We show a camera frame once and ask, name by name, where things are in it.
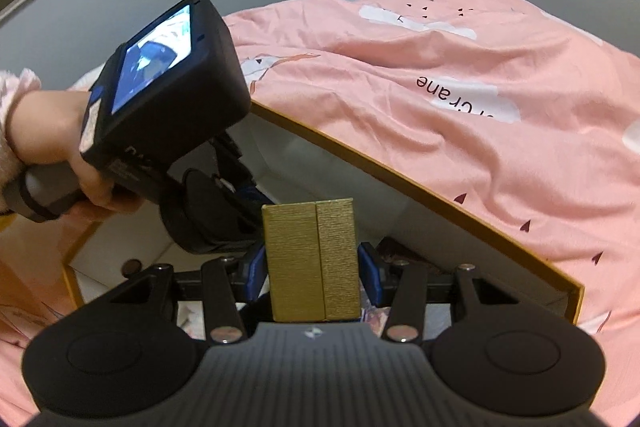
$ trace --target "logo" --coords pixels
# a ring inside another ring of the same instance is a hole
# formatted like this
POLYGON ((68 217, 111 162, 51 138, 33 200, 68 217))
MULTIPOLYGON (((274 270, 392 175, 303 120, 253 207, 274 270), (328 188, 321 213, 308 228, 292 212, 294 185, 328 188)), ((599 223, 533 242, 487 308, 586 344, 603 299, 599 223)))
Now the logo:
POLYGON ((135 147, 133 147, 132 145, 129 145, 129 147, 127 147, 124 150, 125 154, 130 154, 132 155, 134 158, 137 158, 138 160, 143 160, 145 159, 145 155, 141 152, 139 153, 135 147))
POLYGON ((316 338, 320 337, 321 335, 324 335, 324 331, 314 326, 313 328, 309 328, 308 330, 306 330, 304 334, 306 338, 314 341, 316 340, 316 338))

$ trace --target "white cloud print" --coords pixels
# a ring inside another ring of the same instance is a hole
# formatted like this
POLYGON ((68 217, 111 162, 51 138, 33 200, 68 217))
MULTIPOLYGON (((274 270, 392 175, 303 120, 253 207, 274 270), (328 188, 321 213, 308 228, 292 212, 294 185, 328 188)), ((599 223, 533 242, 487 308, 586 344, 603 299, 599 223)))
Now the white cloud print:
POLYGON ((405 28, 414 32, 441 31, 453 33, 454 35, 459 35, 461 37, 466 37, 467 39, 471 39, 473 41, 478 38, 476 32, 471 28, 466 28, 464 26, 454 26, 453 24, 442 21, 423 24, 416 22, 409 17, 405 17, 404 15, 400 15, 383 8, 376 8, 375 6, 364 5, 360 8, 358 14, 360 15, 360 17, 366 19, 369 22, 377 24, 389 24, 391 26, 400 26, 401 28, 405 28))
POLYGON ((244 74, 244 81, 246 82, 246 85, 248 86, 252 82, 260 80, 279 60, 282 60, 282 57, 270 57, 265 55, 263 57, 249 58, 242 62, 240 67, 242 68, 242 74, 244 74))
POLYGON ((416 85, 432 94, 430 102, 440 109, 495 118, 504 123, 520 121, 515 103, 498 94, 498 87, 462 81, 450 76, 420 76, 416 85))
POLYGON ((640 154, 640 120, 636 120, 626 128, 622 135, 622 143, 631 152, 640 154))
POLYGON ((610 316, 611 316, 610 311, 604 312, 603 314, 600 314, 597 317, 593 317, 592 319, 578 323, 578 327, 582 331, 585 331, 590 335, 595 335, 596 333, 600 333, 600 331, 602 331, 602 328, 607 323, 610 316))

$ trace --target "finger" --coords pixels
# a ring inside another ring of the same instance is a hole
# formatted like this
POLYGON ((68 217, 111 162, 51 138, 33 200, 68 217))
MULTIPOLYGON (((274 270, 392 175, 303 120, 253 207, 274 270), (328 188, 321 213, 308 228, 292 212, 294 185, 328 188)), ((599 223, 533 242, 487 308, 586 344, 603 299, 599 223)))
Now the finger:
POLYGON ((72 206, 67 215, 74 219, 81 219, 83 221, 105 221, 113 216, 113 211, 103 206, 95 206, 90 201, 79 201, 72 206))
POLYGON ((78 176, 80 188, 84 195, 96 206, 109 208, 111 203, 111 191, 113 181, 106 178, 100 172, 85 162, 78 154, 70 161, 71 168, 78 176))
POLYGON ((112 193, 111 201, 107 208, 121 214, 133 214, 142 206, 143 199, 133 192, 122 191, 112 193))

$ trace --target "wrist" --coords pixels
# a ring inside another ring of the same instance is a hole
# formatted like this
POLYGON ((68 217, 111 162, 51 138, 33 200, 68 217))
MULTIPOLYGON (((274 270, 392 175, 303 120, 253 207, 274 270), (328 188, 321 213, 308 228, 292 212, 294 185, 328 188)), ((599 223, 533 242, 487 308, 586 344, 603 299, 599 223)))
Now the wrist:
POLYGON ((25 94, 8 116, 6 137, 26 164, 69 160, 78 149, 88 93, 35 91, 25 94))

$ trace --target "pink bedsheet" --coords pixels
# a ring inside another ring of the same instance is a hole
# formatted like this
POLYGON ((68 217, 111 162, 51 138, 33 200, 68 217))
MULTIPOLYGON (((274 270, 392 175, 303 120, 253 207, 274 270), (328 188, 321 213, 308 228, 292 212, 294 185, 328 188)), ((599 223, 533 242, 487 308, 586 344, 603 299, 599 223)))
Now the pink bedsheet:
POLYGON ((593 410, 638 414, 640 59, 525 0, 293 0, 226 22, 254 100, 581 281, 607 358, 593 410))
POLYGON ((40 225, 19 217, 0 232, 0 418, 10 427, 37 412, 20 373, 22 353, 43 327, 73 311, 62 262, 88 227, 67 217, 40 225))

